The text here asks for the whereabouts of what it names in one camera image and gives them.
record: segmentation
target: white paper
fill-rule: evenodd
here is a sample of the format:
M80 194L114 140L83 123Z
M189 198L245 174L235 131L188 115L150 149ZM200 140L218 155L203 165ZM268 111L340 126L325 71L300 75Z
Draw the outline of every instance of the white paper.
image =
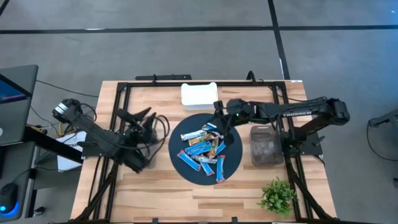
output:
M72 137L75 133L72 134L67 134L66 136L62 137L62 138L57 138L58 142L64 142L65 140L67 140L68 138ZM86 139L86 134L84 131L81 131L79 133L76 134L76 136L74 136L73 138L67 140L66 142L64 142L64 144L67 144L68 146L79 150L80 152L83 150L82 147L78 146L77 143L80 141L84 141ZM69 159L66 159L62 156L57 156L57 161L58 161L58 170L59 172L62 172L61 170L70 170L73 168L76 168L78 166L81 166L80 163L75 162L75 161L71 161Z

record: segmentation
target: wooden tabletop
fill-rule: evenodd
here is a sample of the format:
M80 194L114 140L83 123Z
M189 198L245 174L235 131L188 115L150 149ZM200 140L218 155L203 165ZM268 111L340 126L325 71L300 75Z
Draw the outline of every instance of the wooden tabletop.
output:
M103 82L99 94L96 123L104 129L109 128L117 83L117 81ZM290 98L307 99L302 82L286 81L286 86ZM120 107L123 105L123 98L122 93ZM272 92L266 86L218 87L218 98L223 100L224 105L233 98L273 102ZM153 112L163 114L169 119L171 131L182 119L198 113L198 111L184 110L180 87L132 88L128 112L136 113L150 106ZM301 126L310 119L310 116L296 117L294 124ZM222 184L203 186L183 179L171 163L168 138L157 153L153 168L144 169L140 174L136 174L128 167L120 166L111 221L151 222L152 218L159 218L160 222L230 222L231 217L238 217L240 222L294 220L294 214L281 218L272 212L261 210L256 204L261 200L261 187L276 177L287 180L287 173L284 164L268 168L252 165L249 145L252 125L255 124L237 127L243 142L243 158L237 171ZM78 216L87 206L96 161L97 158L89 158L83 163L71 218ZM327 213L335 216L323 164L313 156L302 156L302 161L309 191ZM299 189L297 191L301 214L305 217L303 199ZM100 218L104 217L107 196L106 192L101 204Z

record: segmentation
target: black line on floor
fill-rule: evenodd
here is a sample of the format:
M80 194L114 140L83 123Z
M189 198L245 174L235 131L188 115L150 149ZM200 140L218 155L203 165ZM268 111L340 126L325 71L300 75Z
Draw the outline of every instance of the black line on floor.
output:
M285 50L284 50L284 46L282 44L282 37L280 36L278 18L276 16L276 10L275 10L273 0L268 0L268 6L269 6L269 12L271 13L272 26L274 28L276 46L278 48L278 55L279 55L280 64L282 67L282 75L285 80L290 80L290 73L289 73L289 69L287 68Z
M273 30L271 26L214 26L214 27L153 27L114 29L44 29L0 30L0 34L110 34L143 32L211 32L211 31L262 31Z
M398 25L363 25L363 26L280 26L279 30L391 30Z
M2 3L2 5L1 5L1 7L0 7L0 17L1 17L2 12L4 12L4 10L6 9L6 7L7 7L9 1L10 1L10 0L5 0L5 1Z

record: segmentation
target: white box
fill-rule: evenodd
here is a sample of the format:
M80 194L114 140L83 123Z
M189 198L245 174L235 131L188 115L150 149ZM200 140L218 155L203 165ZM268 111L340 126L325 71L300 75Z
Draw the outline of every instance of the white box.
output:
M217 84L181 85L181 103L186 110L213 110L218 101Z

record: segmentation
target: gray floor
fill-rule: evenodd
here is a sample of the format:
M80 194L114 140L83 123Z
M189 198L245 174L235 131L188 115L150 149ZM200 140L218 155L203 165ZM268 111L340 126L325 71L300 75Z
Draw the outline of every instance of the gray floor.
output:
M398 24L398 5L392 0L274 2L280 26ZM271 24L264 0L10 0L0 18L0 29ZM398 177L398 163L370 151L366 123L398 108L398 30L283 31L281 35L291 79L304 81L309 98L340 98L351 113L347 125L320 133L326 136L322 147L338 216L396 223L398 190L392 178ZM0 35L0 49L0 67L34 63L39 65L39 80L93 95L103 80L133 80L153 73L237 79L253 70L258 78L282 78L273 31ZM94 98L38 83L32 106L55 121L52 108L71 97L96 103ZM33 113L29 123L46 125ZM375 150L398 159L394 134L388 125L370 132ZM41 193L56 192L59 198L41 197L47 200L39 203L50 210L37 223L65 221L76 185ZM60 198L62 205L55 203Z

